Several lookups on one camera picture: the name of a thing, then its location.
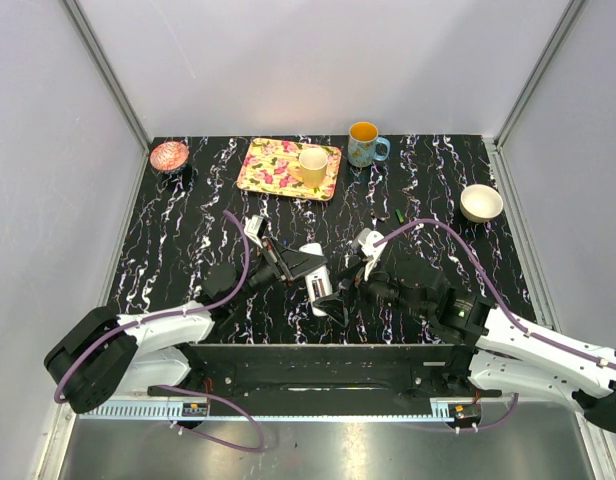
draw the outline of mug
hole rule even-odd
[[[385,155],[377,153],[377,145],[385,145]],[[390,153],[390,142],[379,136],[379,130],[372,123],[358,122],[350,127],[348,134],[348,161],[357,168],[372,165],[373,160],[383,162]]]
[[[299,155],[298,160],[288,166],[288,173],[306,187],[315,188],[326,178],[328,154],[321,148],[307,148]]]

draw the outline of reflective floor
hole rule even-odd
[[[486,421],[504,412],[485,407]],[[501,427],[455,437],[439,425],[267,423],[268,450],[246,454],[167,424],[79,420],[63,480],[134,479],[591,479],[574,417],[561,407],[522,404]],[[246,423],[200,430],[247,445]]]

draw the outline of tray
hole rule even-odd
[[[328,154],[326,178],[316,188],[305,187],[288,171],[290,164],[307,148],[323,148]],[[335,194],[340,163],[341,150],[336,147],[255,138],[239,172],[237,187],[249,192],[327,202]]]

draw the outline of table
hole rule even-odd
[[[462,189],[473,183],[495,186],[486,149],[475,135],[389,135],[389,159],[358,170],[346,161],[346,136],[275,137],[338,147],[344,154],[332,201],[323,203],[238,190],[235,181],[252,138],[185,137],[188,167],[163,175],[144,174],[109,306],[125,313],[169,308],[201,291],[208,268],[221,261],[241,263],[243,246],[222,211],[237,217],[267,217],[270,231],[292,248],[319,242],[331,277],[344,268],[350,241],[364,227],[386,234],[407,220],[433,217],[451,225],[478,256],[512,310],[534,319],[528,289],[505,215],[469,223],[459,212]],[[153,148],[172,138],[157,138]],[[388,271],[412,255],[443,270],[457,286],[487,295],[464,252],[437,228],[425,227],[389,243],[382,256]],[[275,285],[248,302],[243,322],[220,343],[413,344],[437,340],[425,325],[390,308],[364,305],[348,329],[313,317],[303,281]]]

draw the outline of blue mug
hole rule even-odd
[[[385,145],[386,153],[379,155],[377,145]],[[358,122],[348,133],[348,161],[357,168],[372,165],[374,160],[383,162],[390,153],[390,142],[379,136],[379,130],[369,122]]]

